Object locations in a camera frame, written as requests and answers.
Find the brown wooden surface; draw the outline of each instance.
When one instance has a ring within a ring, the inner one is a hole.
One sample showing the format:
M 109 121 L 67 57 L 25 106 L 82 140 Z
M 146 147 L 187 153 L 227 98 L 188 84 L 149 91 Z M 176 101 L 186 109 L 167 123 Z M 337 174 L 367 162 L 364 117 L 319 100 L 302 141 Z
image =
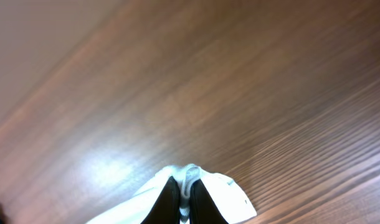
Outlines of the brown wooden surface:
M 380 223 L 380 1 L 127 1 L 0 126 L 0 201 L 84 223 L 190 162 L 250 223 Z

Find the cloth fold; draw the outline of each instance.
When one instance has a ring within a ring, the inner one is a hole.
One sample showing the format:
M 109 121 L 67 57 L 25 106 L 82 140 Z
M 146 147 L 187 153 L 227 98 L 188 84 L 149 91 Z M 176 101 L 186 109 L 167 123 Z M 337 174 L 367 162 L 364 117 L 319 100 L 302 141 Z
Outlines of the cloth fold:
M 195 164 L 167 166 L 135 192 L 131 199 L 93 218 L 87 224 L 139 224 L 149 214 L 165 183 L 174 177 L 181 190 L 181 223 L 189 220 L 189 198 L 193 183 L 201 179 L 221 215 L 230 224 L 257 215 L 244 191 L 230 177 L 206 172 Z

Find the white cloth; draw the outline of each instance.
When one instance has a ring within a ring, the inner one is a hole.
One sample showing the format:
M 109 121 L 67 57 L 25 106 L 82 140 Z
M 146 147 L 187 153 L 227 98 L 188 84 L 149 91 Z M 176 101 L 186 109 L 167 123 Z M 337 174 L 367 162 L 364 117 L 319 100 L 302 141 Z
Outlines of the white cloth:
M 189 197 L 192 184 L 201 179 L 221 215 L 229 224 L 241 223 L 257 216 L 244 191 L 228 176 L 211 174 L 201 167 L 167 166 L 143 185 L 126 202 L 93 218 L 87 224 L 139 224 L 151 211 L 166 182 L 174 177 L 181 190 L 181 223 L 188 223 Z

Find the white napkin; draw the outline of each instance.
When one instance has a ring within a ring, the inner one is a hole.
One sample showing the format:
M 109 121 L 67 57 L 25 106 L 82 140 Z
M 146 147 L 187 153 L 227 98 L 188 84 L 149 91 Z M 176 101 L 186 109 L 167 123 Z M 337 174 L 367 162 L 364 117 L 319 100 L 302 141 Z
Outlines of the white napkin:
M 181 190 L 181 224 L 189 223 L 189 197 L 192 184 L 201 179 L 221 215 L 229 224 L 241 223 L 257 216 L 244 191 L 228 176 L 211 174 L 201 167 L 167 166 L 143 185 L 131 199 L 91 219 L 87 224 L 139 224 L 149 214 L 170 177 Z

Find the wooden floor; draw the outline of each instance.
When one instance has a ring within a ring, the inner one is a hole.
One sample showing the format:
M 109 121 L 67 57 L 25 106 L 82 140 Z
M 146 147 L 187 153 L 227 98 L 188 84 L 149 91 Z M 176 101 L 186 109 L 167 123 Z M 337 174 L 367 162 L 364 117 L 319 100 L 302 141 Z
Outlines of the wooden floor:
M 249 223 L 380 223 L 380 1 L 123 2 L 0 125 L 0 202 L 85 223 L 187 163 Z

